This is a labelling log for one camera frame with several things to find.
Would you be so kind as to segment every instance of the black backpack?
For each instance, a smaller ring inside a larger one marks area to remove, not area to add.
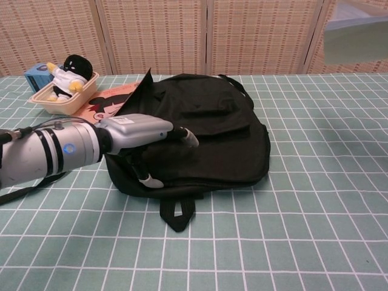
[[[150,70],[116,116],[152,115],[188,128],[199,140],[190,149],[180,141],[150,144],[142,158],[164,188],[150,189],[121,157],[105,155],[110,179],[131,196],[160,199],[160,216],[176,232],[195,213],[195,199],[221,189],[256,184],[269,171],[270,139],[253,111],[253,100],[225,75],[181,74],[154,82]],[[175,216],[180,202],[182,215]]]

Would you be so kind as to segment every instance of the toy's white shirt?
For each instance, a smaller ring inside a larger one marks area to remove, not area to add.
[[[71,71],[65,72],[59,67],[55,68],[52,74],[54,76],[54,85],[71,95],[73,94],[73,92],[69,90],[69,86],[73,81],[81,82],[82,86],[87,83],[87,80],[84,77],[74,74]]]

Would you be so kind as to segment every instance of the wall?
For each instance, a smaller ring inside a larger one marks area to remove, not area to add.
[[[100,75],[388,72],[325,65],[336,0],[2,0],[0,76],[71,53]],[[360,0],[388,9],[386,0]]]

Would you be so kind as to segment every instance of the beige basket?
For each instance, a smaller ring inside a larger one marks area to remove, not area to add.
[[[75,93],[69,100],[64,102],[53,102],[48,101],[47,98],[51,95],[53,91],[53,83],[50,82],[45,87],[36,92],[31,98],[30,102],[42,105],[43,108],[51,113],[51,114],[59,114],[59,115],[72,115],[78,109],[81,108],[82,105],[85,104],[86,101],[89,100],[90,97],[97,91],[96,80],[99,77],[99,74],[93,72],[93,76],[88,83],[83,87],[82,92]]]

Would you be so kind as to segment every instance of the stuffed toy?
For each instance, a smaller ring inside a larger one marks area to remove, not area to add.
[[[54,76],[53,93],[48,97],[49,101],[69,100],[75,93],[82,92],[83,87],[93,74],[92,64],[79,55],[68,56],[63,70],[51,62],[47,63],[47,68]]]

